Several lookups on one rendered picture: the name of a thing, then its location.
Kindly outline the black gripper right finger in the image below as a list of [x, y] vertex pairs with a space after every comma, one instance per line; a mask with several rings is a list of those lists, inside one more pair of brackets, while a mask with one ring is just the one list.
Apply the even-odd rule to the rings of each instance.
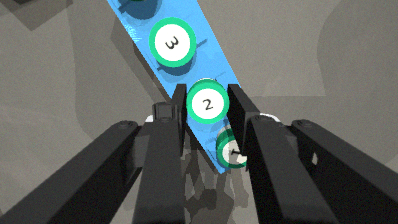
[[238, 84], [227, 94], [259, 224], [398, 224], [397, 172], [314, 122], [260, 113]]

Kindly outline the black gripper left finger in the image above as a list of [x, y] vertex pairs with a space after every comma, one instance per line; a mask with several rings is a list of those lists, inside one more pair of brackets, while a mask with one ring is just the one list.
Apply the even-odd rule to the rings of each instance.
[[[144, 125], [113, 124], [0, 217], [0, 224], [110, 224], [142, 169], [132, 224], [185, 224], [187, 84]], [[146, 152], [147, 151], [147, 152]]]

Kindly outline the green screw cap with white number 2 label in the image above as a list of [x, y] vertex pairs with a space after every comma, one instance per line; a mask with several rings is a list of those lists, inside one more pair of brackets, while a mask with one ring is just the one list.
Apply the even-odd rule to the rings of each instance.
[[227, 114], [229, 96], [219, 82], [202, 79], [190, 87], [186, 98], [186, 108], [195, 121], [213, 124]]

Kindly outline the blue tube rack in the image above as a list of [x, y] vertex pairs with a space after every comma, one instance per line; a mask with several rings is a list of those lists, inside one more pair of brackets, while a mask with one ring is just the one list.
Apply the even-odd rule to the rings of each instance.
[[[190, 87], [201, 78], [215, 79], [226, 92], [228, 92], [228, 84], [239, 85], [196, 0], [107, 1], [170, 98], [177, 84], [187, 84], [188, 94]], [[167, 17], [177, 17], [186, 21], [196, 35], [196, 51], [191, 60], [180, 67], [162, 65], [153, 57], [149, 48], [149, 34], [152, 27], [159, 20]], [[219, 161], [216, 151], [218, 132], [222, 127], [230, 124], [227, 115], [216, 123], [202, 124], [195, 121], [187, 111], [186, 122], [219, 173], [231, 169]]]

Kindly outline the dark green screw cap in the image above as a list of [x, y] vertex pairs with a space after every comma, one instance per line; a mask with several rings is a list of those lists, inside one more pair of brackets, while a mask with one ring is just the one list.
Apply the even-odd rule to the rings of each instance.
[[219, 161], [226, 167], [237, 169], [246, 166], [247, 156], [241, 156], [231, 128], [223, 131], [216, 140]]

